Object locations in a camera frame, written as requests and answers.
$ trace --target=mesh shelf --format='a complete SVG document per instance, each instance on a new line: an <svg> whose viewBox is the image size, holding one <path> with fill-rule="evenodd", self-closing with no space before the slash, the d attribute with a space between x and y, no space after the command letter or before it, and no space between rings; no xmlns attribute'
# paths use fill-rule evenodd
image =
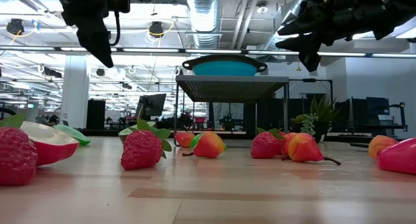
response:
<svg viewBox="0 0 416 224"><path fill-rule="evenodd" d="M177 75L176 82L194 102L247 103L270 97L289 78Z"/></svg>

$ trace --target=ceiling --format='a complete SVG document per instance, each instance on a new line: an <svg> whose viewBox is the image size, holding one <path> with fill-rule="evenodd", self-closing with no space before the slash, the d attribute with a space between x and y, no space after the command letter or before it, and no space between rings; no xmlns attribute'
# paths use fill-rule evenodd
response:
<svg viewBox="0 0 416 224"><path fill-rule="evenodd" d="M242 0L220 0L219 9L219 48L228 49L231 45L233 33L237 23L237 14ZM292 0L259 0L266 1L267 12L260 14L254 11L249 25L249 32L244 38L243 47L260 47L265 44L275 33L274 19L278 7L290 4ZM71 46L78 47L79 43L75 35L76 28L66 26L60 13L62 6L59 0L0 0L0 45L18 46ZM24 37L15 38L9 34L5 27L12 18L23 19L25 27ZM148 27L152 21L161 21L164 31L168 31L160 39L151 39L148 36ZM116 20L112 14L104 19L104 22L116 37ZM194 47L193 37L190 35L192 28L189 20L189 9L186 5L170 4L144 4L132 1L131 11L128 14L120 14L121 38L117 47ZM322 46L321 51L348 51L348 52L394 52L399 53L409 48L405 39L395 38L416 26L416 18L396 29L388 38L379 42L372 39L371 33L357 35L357 40L344 42L339 40L331 47ZM123 109L125 105L131 105L135 109L138 97L115 96L114 92L126 90L121 84L100 84L100 81L140 81L142 84L133 85L132 90L137 92L175 92L174 77L177 67L189 59L185 56L132 56L113 55L114 68L107 69L104 77L96 75L96 71L104 66L93 56L87 55L88 66L91 67L90 97L106 98L112 109ZM48 67L64 75L65 55L63 54L31 54L19 51L4 51L0 57L2 63L2 79L27 79L49 80L40 71ZM4 92L49 92L50 97L59 103L62 93L62 79L54 79L56 82L3 82ZM150 82L163 82L164 86L149 85ZM21 95L0 96L1 99L11 101L27 99ZM186 108L191 108L190 99L186 98ZM53 110L59 105L43 105L43 108Z"/></svg>

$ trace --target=computer monitor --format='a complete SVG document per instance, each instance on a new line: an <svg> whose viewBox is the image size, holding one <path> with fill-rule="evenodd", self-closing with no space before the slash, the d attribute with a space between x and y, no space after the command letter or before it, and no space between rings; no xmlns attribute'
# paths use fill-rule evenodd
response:
<svg viewBox="0 0 416 224"><path fill-rule="evenodd" d="M389 100L382 97L367 97L367 111L371 116L389 115Z"/></svg>
<svg viewBox="0 0 416 224"><path fill-rule="evenodd" d="M138 100L136 117L149 119L150 116L161 116L166 94L143 95Z"/></svg>

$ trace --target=metal rack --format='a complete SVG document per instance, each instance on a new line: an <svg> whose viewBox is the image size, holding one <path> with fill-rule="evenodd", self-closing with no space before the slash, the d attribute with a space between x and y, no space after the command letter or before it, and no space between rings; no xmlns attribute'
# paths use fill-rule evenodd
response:
<svg viewBox="0 0 416 224"><path fill-rule="evenodd" d="M287 99L289 93L288 77L253 76L207 76L177 75L175 97L174 132L177 132L177 108L179 87L195 102L216 103L257 103L259 99L269 98L280 88L284 88L283 115L284 131L287 131Z"/></svg>

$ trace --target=apple slice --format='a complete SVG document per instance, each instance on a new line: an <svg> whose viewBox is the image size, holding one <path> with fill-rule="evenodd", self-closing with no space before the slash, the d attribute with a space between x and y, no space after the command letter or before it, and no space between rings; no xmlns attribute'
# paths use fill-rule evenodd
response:
<svg viewBox="0 0 416 224"><path fill-rule="evenodd" d="M53 127L24 121L20 129L34 142L39 156L37 166L67 159L77 150L76 139Z"/></svg>

